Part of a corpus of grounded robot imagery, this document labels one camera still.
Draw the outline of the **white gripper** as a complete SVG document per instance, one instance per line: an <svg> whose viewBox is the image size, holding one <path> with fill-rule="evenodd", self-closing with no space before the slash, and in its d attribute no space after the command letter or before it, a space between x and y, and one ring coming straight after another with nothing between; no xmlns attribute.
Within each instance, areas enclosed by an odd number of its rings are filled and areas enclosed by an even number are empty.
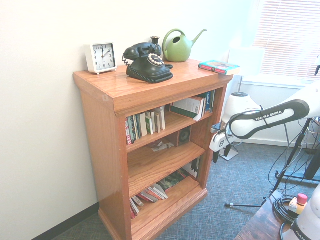
<svg viewBox="0 0 320 240"><path fill-rule="evenodd" d="M226 134L225 132L218 132L216 133L211 142L209 148L214 152L213 153L213 163L217 163L218 161L218 151L220 151L222 148L229 145L229 142L227 138L230 138L231 135ZM224 149L224 156L227 157L231 151L231 146L227 146Z"/></svg>

